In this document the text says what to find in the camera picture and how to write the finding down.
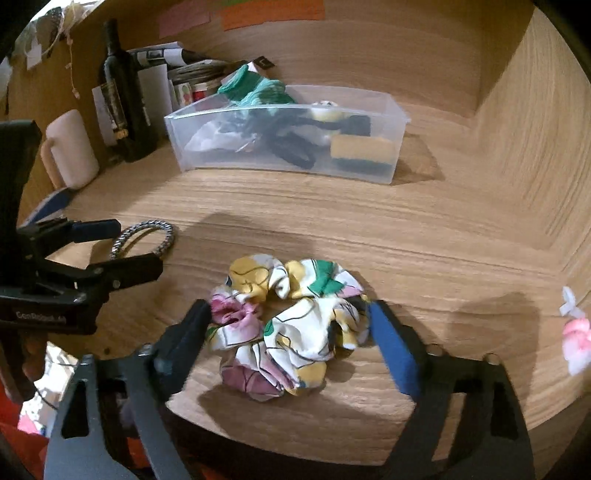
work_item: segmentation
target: white cylinder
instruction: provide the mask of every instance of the white cylinder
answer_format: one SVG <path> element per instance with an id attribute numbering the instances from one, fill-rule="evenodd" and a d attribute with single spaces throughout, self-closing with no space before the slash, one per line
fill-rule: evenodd
<path id="1" fill-rule="evenodd" d="M 82 116 L 70 110 L 51 122 L 41 146 L 41 159 L 55 188 L 81 189 L 99 172 Z"/>

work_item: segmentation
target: wine bottle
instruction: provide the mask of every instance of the wine bottle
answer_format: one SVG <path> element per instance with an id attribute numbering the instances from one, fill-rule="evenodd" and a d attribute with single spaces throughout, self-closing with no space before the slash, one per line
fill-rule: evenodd
<path id="1" fill-rule="evenodd" d="M 118 150 L 125 161 L 133 162 L 156 150 L 157 136 L 150 125 L 134 60 L 119 43 L 116 19 L 105 22 L 105 35 L 107 58 L 99 81 Z"/>

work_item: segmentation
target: blue gripper pad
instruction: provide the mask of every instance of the blue gripper pad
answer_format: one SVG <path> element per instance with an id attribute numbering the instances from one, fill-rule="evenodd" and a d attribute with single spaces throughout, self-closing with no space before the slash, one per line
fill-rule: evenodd
<path id="1" fill-rule="evenodd" d="M 403 325 L 386 302 L 369 304 L 369 329 L 390 375 L 401 393 L 414 401 L 421 396 L 421 376 L 427 351 L 412 327 Z"/>

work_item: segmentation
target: transparent storage box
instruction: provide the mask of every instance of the transparent storage box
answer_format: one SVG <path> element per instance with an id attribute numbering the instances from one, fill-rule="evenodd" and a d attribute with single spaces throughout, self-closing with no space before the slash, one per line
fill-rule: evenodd
<path id="1" fill-rule="evenodd" d="M 290 85 L 286 93 L 298 104 L 235 107 L 216 94 L 167 115 L 181 169 L 254 168 L 392 182 L 410 119 L 389 94 L 313 85 Z"/>

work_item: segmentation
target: metal bolt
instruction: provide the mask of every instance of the metal bolt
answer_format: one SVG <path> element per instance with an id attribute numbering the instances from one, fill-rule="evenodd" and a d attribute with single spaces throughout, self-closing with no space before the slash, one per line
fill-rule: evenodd
<path id="1" fill-rule="evenodd" d="M 427 345 L 427 353 L 432 356 L 443 356 L 445 350 L 438 344 L 432 343 L 431 345 Z"/>
<path id="2" fill-rule="evenodd" d="M 74 299 L 74 303 L 80 303 L 81 301 L 85 301 L 86 300 L 86 293 L 80 293 L 80 295 L 78 295 L 75 299 Z"/>
<path id="3" fill-rule="evenodd" d="M 147 356 L 152 355 L 152 345 L 149 343 L 144 344 L 142 348 L 139 349 L 139 356 Z"/>
<path id="4" fill-rule="evenodd" d="M 501 359 L 498 355 L 496 355 L 495 353 L 487 353 L 484 356 L 484 361 L 487 364 L 491 364 L 491 365 L 500 365 L 501 364 Z"/>
<path id="5" fill-rule="evenodd" d="M 80 365 L 90 365 L 93 361 L 94 361 L 94 357 L 92 356 L 91 353 L 87 353 L 86 355 L 84 355 L 82 357 L 82 360 L 80 361 Z"/>

